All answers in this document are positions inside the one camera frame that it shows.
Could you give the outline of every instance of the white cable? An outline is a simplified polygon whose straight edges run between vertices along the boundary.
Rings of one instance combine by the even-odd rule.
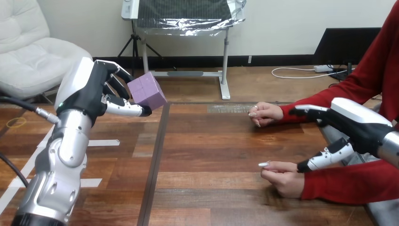
[[[339,73],[343,73],[343,72],[347,71],[347,70],[345,70],[345,71],[341,71],[341,72],[336,72],[336,73],[334,72],[334,73],[330,73],[330,74],[322,74],[322,75],[317,75],[317,76],[312,76],[312,77],[282,77],[282,76],[278,76],[278,75],[274,74],[274,71],[280,70],[280,69],[289,69],[289,70],[297,70],[297,71],[314,71],[314,69],[299,69],[299,68],[292,68],[292,67],[280,67],[280,68],[276,68],[273,71],[271,71],[271,74],[274,77],[281,78],[281,79],[314,79],[314,78],[320,78],[320,77],[324,77],[324,76],[329,76],[329,75],[332,75],[332,74],[339,74]]]

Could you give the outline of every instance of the wall baseboard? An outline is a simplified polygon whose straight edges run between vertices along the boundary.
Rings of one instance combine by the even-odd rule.
[[[248,63],[249,56],[229,56],[228,67],[254,67],[254,66],[294,66],[311,65],[313,55],[269,55],[252,56],[251,63]],[[109,60],[117,62],[124,68],[131,68],[132,57],[94,57],[94,60]],[[196,67],[222,67],[223,56],[166,56],[163,58],[149,56],[149,68],[196,68]],[[135,68],[143,68],[143,59],[135,60]]]

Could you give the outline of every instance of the red sleeve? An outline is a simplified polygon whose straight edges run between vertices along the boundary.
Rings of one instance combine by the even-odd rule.
[[[382,91],[383,73],[391,46],[398,29],[399,3],[396,2],[388,15],[380,33],[363,56],[360,64],[345,81],[332,86],[318,94],[299,100],[293,104],[282,106],[284,122],[303,122],[304,117],[298,118],[288,114],[295,105],[318,105],[330,107],[335,97],[344,97],[357,103],[364,104],[370,98]]]
[[[303,200],[366,204],[399,198],[399,170],[384,160],[305,173]]]

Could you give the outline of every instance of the person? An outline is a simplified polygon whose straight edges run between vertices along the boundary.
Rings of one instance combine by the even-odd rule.
[[[276,106],[259,102],[248,115],[258,127],[305,122],[289,115],[295,105],[330,107],[335,97],[364,104],[381,94],[379,113],[389,121],[399,116],[399,3],[396,2],[380,33],[346,80],[293,104]],[[399,170],[384,160],[346,167],[297,173],[296,164],[271,161],[261,176],[287,198],[324,199],[344,204],[366,204],[399,198]]]

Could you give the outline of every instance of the fingernail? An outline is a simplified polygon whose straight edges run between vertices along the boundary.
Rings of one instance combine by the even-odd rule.
[[[259,166],[259,167],[266,167],[266,166],[269,166],[269,162],[259,163],[258,166]]]

